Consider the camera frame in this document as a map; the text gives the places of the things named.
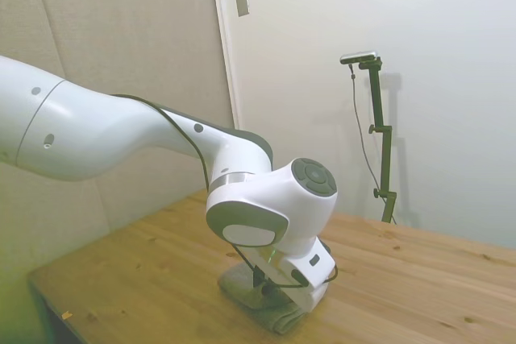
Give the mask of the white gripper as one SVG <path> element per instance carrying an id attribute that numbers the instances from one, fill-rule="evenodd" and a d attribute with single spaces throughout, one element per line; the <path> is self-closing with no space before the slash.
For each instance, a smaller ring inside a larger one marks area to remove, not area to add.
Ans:
<path id="1" fill-rule="evenodd" d="M 281 290 L 300 309 L 311 312 L 327 291 L 327 250 L 312 246 L 304 255 L 287 255 L 274 247 L 244 247 L 243 254 L 253 265 L 252 285 L 263 296 Z"/>

